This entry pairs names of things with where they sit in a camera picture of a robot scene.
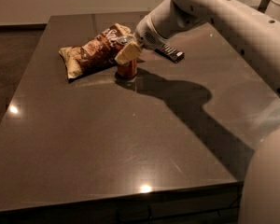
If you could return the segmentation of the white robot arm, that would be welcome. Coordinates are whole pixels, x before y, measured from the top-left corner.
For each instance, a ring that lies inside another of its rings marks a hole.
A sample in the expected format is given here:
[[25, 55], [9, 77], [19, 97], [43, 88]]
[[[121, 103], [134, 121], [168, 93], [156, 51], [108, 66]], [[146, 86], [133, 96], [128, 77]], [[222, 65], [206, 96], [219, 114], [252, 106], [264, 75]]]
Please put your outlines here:
[[[138, 23], [116, 62], [160, 47], [199, 20], [211, 23], [280, 98], [280, 20], [237, 0], [164, 0]], [[280, 224], [280, 127], [249, 163], [238, 224]]]

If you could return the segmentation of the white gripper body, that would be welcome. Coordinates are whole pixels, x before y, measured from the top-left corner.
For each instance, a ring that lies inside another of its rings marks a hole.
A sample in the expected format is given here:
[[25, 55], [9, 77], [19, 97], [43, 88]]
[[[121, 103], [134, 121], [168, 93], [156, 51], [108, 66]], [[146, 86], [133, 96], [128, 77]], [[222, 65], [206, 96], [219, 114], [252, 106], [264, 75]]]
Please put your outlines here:
[[134, 36], [145, 49], [158, 49], [166, 41], [168, 27], [158, 16], [148, 14], [136, 26]]

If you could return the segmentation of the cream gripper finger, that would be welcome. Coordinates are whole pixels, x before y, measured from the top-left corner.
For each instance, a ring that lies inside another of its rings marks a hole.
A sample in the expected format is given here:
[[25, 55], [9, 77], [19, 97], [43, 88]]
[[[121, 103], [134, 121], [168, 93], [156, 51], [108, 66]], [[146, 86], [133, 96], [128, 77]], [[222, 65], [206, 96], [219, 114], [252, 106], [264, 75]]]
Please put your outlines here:
[[135, 41], [131, 41], [117, 54], [115, 61], [117, 64], [124, 65], [138, 58], [141, 54], [142, 48]]

